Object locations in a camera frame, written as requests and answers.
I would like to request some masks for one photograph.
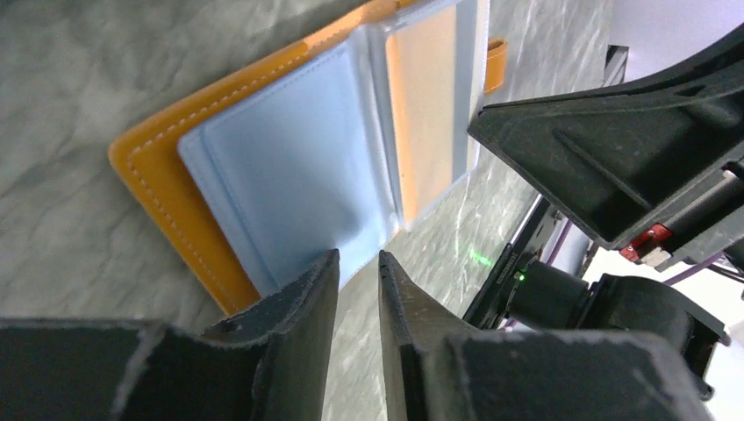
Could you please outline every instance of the black cylinder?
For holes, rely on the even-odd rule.
[[[535,261],[515,275],[519,283],[509,316],[533,329],[566,329],[577,305],[588,296],[586,281]]]

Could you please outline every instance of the white stitching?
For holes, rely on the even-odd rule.
[[[379,10],[381,10],[381,9],[382,9],[382,8],[383,8],[383,7],[385,6],[385,5],[386,5],[385,3],[379,4],[379,5],[377,6],[377,7],[375,7],[375,8],[374,8],[374,9],[372,9],[372,10],[370,10],[370,11],[369,11],[369,12],[367,13],[367,16],[368,16],[368,15],[372,15],[372,14],[374,14],[374,13],[378,12],[378,11],[379,11]],[[329,40],[331,40],[331,39],[335,38],[335,37],[336,37],[336,36],[338,36],[338,35],[339,35],[340,33],[344,32],[344,31],[346,31],[346,30],[347,30],[347,28],[344,28],[344,29],[340,29],[340,30],[338,30],[337,32],[334,32],[333,34],[329,35],[329,36],[328,36],[327,38],[325,38],[325,39],[321,40],[321,41],[320,41],[320,42],[319,42],[319,43],[318,43],[317,45],[315,45],[315,46],[313,46],[313,47],[311,47],[311,48],[308,48],[308,50],[307,50],[307,51],[305,51],[304,53],[302,53],[302,54],[298,55],[297,57],[295,57],[294,59],[292,59],[292,60],[290,60],[290,61],[287,61],[286,63],[284,63],[284,64],[280,65],[279,67],[277,67],[277,68],[275,68],[275,69],[271,70],[271,71],[270,71],[270,72],[268,73],[268,75],[263,75],[263,76],[261,76],[260,78],[257,78],[257,79],[253,79],[253,80],[252,80],[251,82],[249,82],[249,83],[246,83],[246,84],[244,84],[244,85],[240,86],[239,88],[235,89],[235,90],[234,90],[234,91],[232,91],[232,92],[231,92],[230,94],[228,94],[228,95],[226,95],[226,96],[223,96],[223,97],[222,97],[222,98],[220,98],[219,100],[217,100],[217,101],[215,101],[215,102],[213,102],[213,103],[211,103],[211,104],[209,104],[209,105],[207,105],[207,106],[204,106],[204,107],[202,107],[202,108],[201,108],[201,109],[200,109],[199,111],[196,111],[196,112],[192,112],[192,113],[190,113],[188,117],[186,117],[186,118],[181,118],[180,120],[178,120],[178,123],[176,123],[176,124],[174,124],[174,125],[171,125],[171,126],[169,126],[169,127],[168,127],[168,128],[167,128],[167,129],[165,130],[165,131],[163,131],[163,132],[160,132],[160,133],[158,133],[157,135],[155,135],[155,137],[153,137],[152,139],[148,140],[148,141],[147,141],[147,142],[145,142],[144,144],[142,144],[142,145],[140,145],[140,146],[136,146],[136,147],[135,147],[135,148],[134,148],[134,149],[133,149],[133,150],[132,150],[132,151],[131,151],[131,152],[130,152],[130,153],[129,153],[128,155],[127,155],[127,157],[126,157],[126,165],[127,165],[127,167],[129,167],[129,170],[130,170],[130,171],[132,172],[132,174],[133,174],[133,175],[134,175],[135,177],[137,177],[137,179],[139,180],[139,183],[140,183],[140,184],[142,185],[142,187],[144,187],[144,188],[145,188],[145,191],[146,191],[147,195],[148,195],[148,196],[150,196],[150,198],[151,198],[151,199],[153,200],[153,203],[154,203],[154,204],[155,204],[155,206],[157,207],[158,211],[159,211],[159,212],[160,212],[160,213],[161,213],[161,214],[162,214],[163,216],[165,216],[165,218],[167,219],[168,223],[169,223],[169,224],[170,224],[170,226],[171,226],[171,227],[172,227],[172,228],[173,228],[173,229],[175,230],[175,232],[176,232],[176,233],[178,234],[178,237],[179,237],[179,238],[181,239],[181,241],[183,242],[183,244],[185,244],[185,245],[186,245],[186,247],[188,247],[188,248],[189,248],[189,250],[190,250],[190,251],[191,251],[191,253],[192,253],[192,254],[194,255],[194,257],[196,257],[196,258],[197,258],[197,261],[198,261],[198,262],[199,262],[199,264],[200,264],[200,265],[202,266],[202,268],[204,268],[204,270],[206,270],[206,272],[207,272],[207,275],[208,275],[208,276],[209,276],[209,277],[210,277],[210,278],[211,278],[211,279],[212,279],[212,280],[213,280],[213,281],[215,282],[215,284],[217,285],[217,287],[219,288],[219,290],[220,290],[220,291],[222,292],[222,294],[223,294],[224,298],[225,298],[225,299],[227,300],[227,302],[228,302],[228,303],[230,304],[230,306],[231,306],[232,310],[235,310],[235,311],[237,311],[237,310],[239,310],[239,309],[238,309],[238,306],[237,306],[237,305],[235,304],[235,302],[233,301],[233,299],[232,299],[232,298],[230,297],[230,295],[229,295],[229,294],[227,294],[227,292],[226,292],[226,290],[225,290],[225,285],[223,285],[223,284],[222,284],[222,282],[220,282],[220,281],[219,281],[219,279],[217,278],[217,276],[215,276],[215,275],[214,275],[214,273],[213,273],[213,272],[211,271],[211,269],[209,268],[209,266],[207,266],[206,262],[205,262],[205,261],[204,261],[204,259],[202,258],[201,254],[199,254],[199,252],[198,252],[198,251],[196,250],[196,248],[194,248],[193,244],[191,244],[191,242],[190,242],[190,241],[189,241],[189,240],[188,240],[188,239],[186,238],[186,236],[185,236],[185,235],[183,234],[183,232],[182,232],[182,231],[181,231],[181,230],[180,230],[180,229],[178,228],[178,226],[177,226],[177,225],[175,224],[175,220],[173,219],[173,217],[171,217],[171,216],[170,216],[170,214],[168,213],[168,211],[167,211],[167,210],[165,210],[165,208],[163,207],[163,205],[162,205],[162,203],[161,203],[160,199],[158,199],[158,197],[157,197],[157,196],[155,195],[154,191],[153,191],[152,189],[150,189],[150,186],[149,186],[149,185],[147,185],[147,182],[145,182],[145,179],[144,179],[144,178],[142,177],[142,175],[140,174],[140,172],[139,172],[139,171],[137,170],[137,168],[136,168],[136,167],[134,166],[134,163],[132,162],[132,158],[134,157],[134,155],[136,155],[136,154],[137,154],[137,153],[139,153],[140,151],[143,151],[144,149],[148,148],[148,147],[149,147],[150,145],[152,145],[152,144],[153,144],[153,143],[154,143],[155,141],[157,141],[157,140],[159,140],[159,139],[162,139],[162,138],[163,138],[163,136],[164,136],[164,133],[167,133],[167,132],[172,132],[172,131],[173,131],[173,130],[174,130],[174,129],[175,129],[176,127],[178,127],[179,125],[182,125],[182,124],[186,123],[187,121],[190,121],[191,119],[195,118],[195,117],[196,117],[197,115],[200,115],[201,113],[203,113],[203,112],[205,112],[205,111],[207,111],[207,110],[209,110],[209,109],[213,108],[213,107],[214,107],[215,105],[217,105],[217,104],[221,103],[222,101],[226,100],[226,99],[227,99],[228,97],[230,97],[230,96],[233,96],[233,95],[236,95],[236,94],[237,94],[238,92],[240,92],[240,91],[242,91],[242,90],[245,90],[245,89],[247,89],[248,87],[250,87],[250,86],[253,86],[253,85],[255,85],[255,84],[256,84],[256,83],[258,83],[258,82],[261,82],[261,81],[264,81],[264,80],[268,79],[268,78],[269,78],[269,77],[270,77],[271,75],[274,75],[274,74],[276,74],[276,73],[277,73],[278,71],[282,70],[283,68],[286,68],[286,67],[290,66],[291,64],[295,63],[296,61],[300,61],[300,60],[302,60],[302,59],[303,59],[304,57],[307,57],[307,56],[308,56],[308,55],[309,55],[310,53],[312,53],[312,52],[314,52],[315,50],[317,50],[318,48],[322,47],[322,46],[323,46],[323,45],[324,45],[324,44],[325,44],[326,42],[328,42]]]

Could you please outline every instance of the gray marble surface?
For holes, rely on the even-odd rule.
[[[162,318],[193,331],[217,306],[117,179],[128,127],[327,25],[362,0],[17,0],[0,5],[0,316]],[[510,43],[491,102],[601,83],[611,0],[492,0]],[[487,152],[387,247],[461,315],[533,198]],[[341,292],[325,419],[386,419],[376,261]]]

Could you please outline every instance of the leather notebook cover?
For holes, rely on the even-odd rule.
[[[259,294],[177,153],[182,136],[347,39],[357,26],[391,16],[412,2],[373,0],[322,30],[215,82],[115,140],[112,166],[227,314]],[[505,45],[498,48],[505,50]],[[503,78],[489,52],[489,78]],[[498,67],[490,64],[496,62]]]

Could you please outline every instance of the marble pattern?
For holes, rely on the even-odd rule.
[[[0,5],[0,316],[221,317],[114,175],[106,147],[175,100],[363,0],[23,0]],[[490,102],[601,83],[611,0],[492,0],[508,39]],[[387,247],[461,315],[534,197],[483,152],[478,168]],[[386,419],[376,261],[341,292],[324,419]]]

